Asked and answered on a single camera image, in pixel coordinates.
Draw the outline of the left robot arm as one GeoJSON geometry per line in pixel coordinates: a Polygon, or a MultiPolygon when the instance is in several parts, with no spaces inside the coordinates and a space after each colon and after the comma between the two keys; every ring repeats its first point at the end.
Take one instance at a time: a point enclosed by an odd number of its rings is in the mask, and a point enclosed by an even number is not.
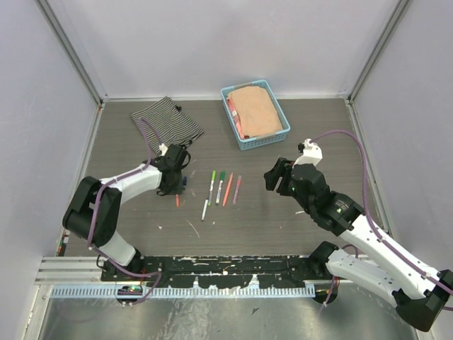
{"type": "Polygon", "coordinates": [[[117,231],[123,203],[147,192],[176,196],[184,191],[182,170],[190,153],[182,144],[161,145],[161,155],[118,176],[96,179],[87,176],[79,183],[64,214],[63,227],[113,261],[126,281],[140,277],[140,252],[117,231]]]}

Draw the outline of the white marker green end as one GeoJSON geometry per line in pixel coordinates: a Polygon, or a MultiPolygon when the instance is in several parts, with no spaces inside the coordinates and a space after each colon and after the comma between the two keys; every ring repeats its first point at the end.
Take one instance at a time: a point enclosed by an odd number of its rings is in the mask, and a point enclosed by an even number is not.
{"type": "Polygon", "coordinates": [[[222,186],[223,186],[223,183],[224,183],[224,180],[223,180],[223,179],[220,179],[220,180],[219,180],[218,189],[217,189],[217,195],[216,195],[215,205],[219,205],[219,204],[220,204],[220,198],[221,198],[221,194],[222,194],[222,186]]]}

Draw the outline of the purple highlighter pen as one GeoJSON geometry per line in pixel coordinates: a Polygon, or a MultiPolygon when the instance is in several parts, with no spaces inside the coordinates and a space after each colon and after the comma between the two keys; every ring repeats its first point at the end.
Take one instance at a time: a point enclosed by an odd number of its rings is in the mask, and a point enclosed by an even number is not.
{"type": "Polygon", "coordinates": [[[235,205],[237,203],[240,185],[241,185],[241,182],[237,181],[235,191],[234,191],[233,205],[235,205]]]}

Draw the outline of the salmon orange pen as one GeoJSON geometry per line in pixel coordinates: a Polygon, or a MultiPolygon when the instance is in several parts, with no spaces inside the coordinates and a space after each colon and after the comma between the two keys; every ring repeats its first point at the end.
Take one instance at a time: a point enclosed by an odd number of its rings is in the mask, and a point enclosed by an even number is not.
{"type": "Polygon", "coordinates": [[[222,202],[222,207],[225,207],[226,204],[227,204],[233,178],[234,178],[234,173],[231,172],[230,175],[229,175],[229,180],[228,180],[227,185],[226,185],[226,190],[225,190],[225,193],[224,193],[224,199],[223,199],[223,202],[222,202]]]}

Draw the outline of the white pen lime end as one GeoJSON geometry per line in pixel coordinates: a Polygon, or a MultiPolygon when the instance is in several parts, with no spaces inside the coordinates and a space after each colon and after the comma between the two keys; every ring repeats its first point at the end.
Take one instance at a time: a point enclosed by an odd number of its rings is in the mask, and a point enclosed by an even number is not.
{"type": "Polygon", "coordinates": [[[211,181],[210,181],[210,189],[209,189],[209,194],[208,194],[208,203],[207,205],[210,206],[211,205],[211,202],[212,202],[212,195],[213,195],[213,191],[214,191],[214,182],[215,182],[215,178],[211,178],[211,181]]]}

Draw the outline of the white pen blue end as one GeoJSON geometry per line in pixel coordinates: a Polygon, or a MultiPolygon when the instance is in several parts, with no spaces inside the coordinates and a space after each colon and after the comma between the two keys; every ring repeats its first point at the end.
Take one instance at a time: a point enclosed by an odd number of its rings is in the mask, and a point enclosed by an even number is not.
{"type": "Polygon", "coordinates": [[[203,209],[202,209],[202,215],[201,215],[202,222],[205,220],[208,203],[209,203],[209,198],[206,198],[204,201],[203,209]]]}

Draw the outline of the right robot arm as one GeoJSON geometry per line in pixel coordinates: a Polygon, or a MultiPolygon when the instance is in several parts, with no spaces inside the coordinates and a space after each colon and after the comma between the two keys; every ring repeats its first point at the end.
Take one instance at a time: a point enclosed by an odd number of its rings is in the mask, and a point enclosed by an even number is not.
{"type": "Polygon", "coordinates": [[[413,328],[428,332],[452,295],[452,271],[439,271],[406,251],[346,194],[332,191],[313,164],[279,158],[265,173],[265,187],[294,198],[320,228],[363,251],[356,259],[330,242],[311,253],[319,279],[345,278],[373,292],[396,309],[413,328]]]}

